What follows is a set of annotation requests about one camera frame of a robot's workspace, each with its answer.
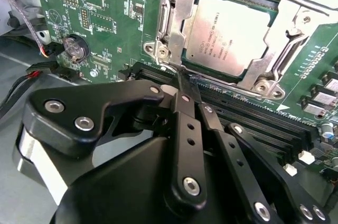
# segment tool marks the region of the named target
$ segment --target capacitor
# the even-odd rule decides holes
[[[333,157],[331,162],[332,162],[332,167],[334,169],[338,169],[338,157]]]
[[[321,129],[322,129],[323,138],[327,138],[327,139],[333,139],[334,138],[333,124],[332,123],[323,123],[321,125]]]

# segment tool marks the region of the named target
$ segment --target wire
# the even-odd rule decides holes
[[[31,22],[28,20],[28,18],[26,17],[24,10],[19,6],[19,4],[15,1],[15,0],[8,0],[8,2],[14,6],[16,8],[16,10],[18,10],[18,12],[21,14],[24,22],[26,23],[28,29],[30,30],[34,40],[36,41],[37,45],[39,46],[40,52],[41,54],[48,58],[48,56],[45,54],[44,50],[43,50],[43,44],[41,43],[39,37],[37,36],[34,27],[32,26]]]
[[[21,76],[14,82],[8,94],[0,104],[0,119],[11,110],[23,94],[36,82],[40,74],[41,72],[34,71]]]
[[[34,30],[36,32],[45,31],[47,29],[48,29],[47,25],[36,25],[36,26],[34,26]],[[6,33],[2,36],[23,36],[23,35],[28,35],[30,33],[31,33],[31,31],[28,28],[25,28],[25,29],[11,30],[11,31],[9,31],[8,33]]]

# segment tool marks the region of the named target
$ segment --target cpu socket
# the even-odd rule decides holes
[[[156,62],[201,82],[283,99],[285,72],[322,24],[338,22],[338,0],[161,0]]]

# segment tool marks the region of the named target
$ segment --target silver metal frame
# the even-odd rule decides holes
[[[32,137],[24,127],[18,140],[19,153],[13,156],[17,169],[38,183],[44,183],[57,205],[78,177],[94,169],[92,154],[78,162],[67,160]]]
[[[172,71],[183,66],[181,55],[189,43],[196,7],[194,0],[161,0],[156,40],[144,44],[144,50],[154,57],[157,64]],[[318,26],[338,22],[336,8],[338,0],[280,0],[278,15],[264,37],[268,47],[266,52],[260,59],[251,61],[245,76],[237,84],[187,70],[216,86],[244,95],[283,99],[286,93],[279,82],[284,73]],[[298,45],[297,49],[289,54],[295,45]]]

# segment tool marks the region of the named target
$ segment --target white connector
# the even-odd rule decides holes
[[[290,176],[294,176],[298,172],[295,167],[293,167],[291,164],[288,163],[283,168],[287,173],[289,173]]]
[[[316,158],[311,153],[304,150],[298,154],[298,159],[300,159],[302,162],[305,162],[307,165],[310,165],[316,160]]]

